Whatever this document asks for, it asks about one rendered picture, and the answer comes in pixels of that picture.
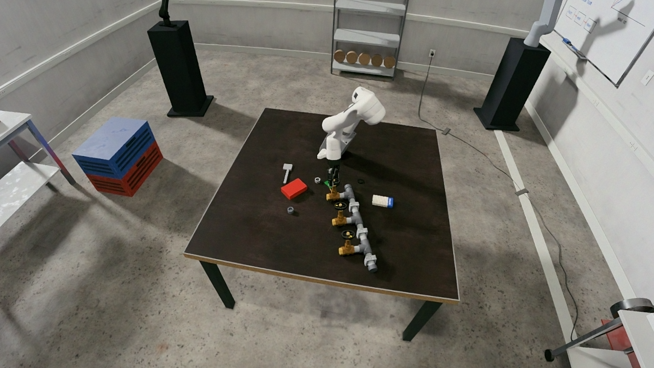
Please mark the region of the red rectangular block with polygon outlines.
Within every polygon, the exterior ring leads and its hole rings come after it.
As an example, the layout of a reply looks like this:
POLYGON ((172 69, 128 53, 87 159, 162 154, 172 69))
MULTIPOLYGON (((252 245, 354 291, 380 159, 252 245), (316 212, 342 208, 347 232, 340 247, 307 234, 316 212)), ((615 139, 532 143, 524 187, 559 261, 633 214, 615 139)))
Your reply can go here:
POLYGON ((306 186, 304 182, 300 181, 299 178, 290 182, 286 186, 281 187, 281 192, 283 192, 284 195, 288 197, 288 199, 292 199, 306 190, 308 190, 308 186, 306 186))

